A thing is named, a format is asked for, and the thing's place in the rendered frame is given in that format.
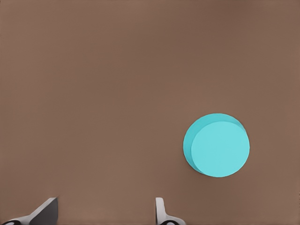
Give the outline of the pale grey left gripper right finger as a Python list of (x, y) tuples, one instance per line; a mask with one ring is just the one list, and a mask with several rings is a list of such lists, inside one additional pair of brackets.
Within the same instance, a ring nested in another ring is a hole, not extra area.
[(178, 217), (170, 216), (165, 211), (164, 200), (156, 197), (156, 225), (186, 225), (186, 222)]

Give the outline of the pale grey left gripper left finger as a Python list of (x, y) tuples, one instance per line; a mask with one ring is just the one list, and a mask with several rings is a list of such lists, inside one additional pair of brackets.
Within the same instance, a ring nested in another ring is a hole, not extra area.
[(1, 225), (57, 225), (58, 198), (51, 197), (31, 214), (13, 218)]

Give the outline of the blue plate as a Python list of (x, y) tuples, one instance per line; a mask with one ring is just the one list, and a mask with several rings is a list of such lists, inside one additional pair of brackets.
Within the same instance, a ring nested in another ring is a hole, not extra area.
[(195, 171), (222, 178), (244, 166), (250, 153), (250, 140), (236, 118), (211, 113), (200, 117), (187, 129), (183, 153)]

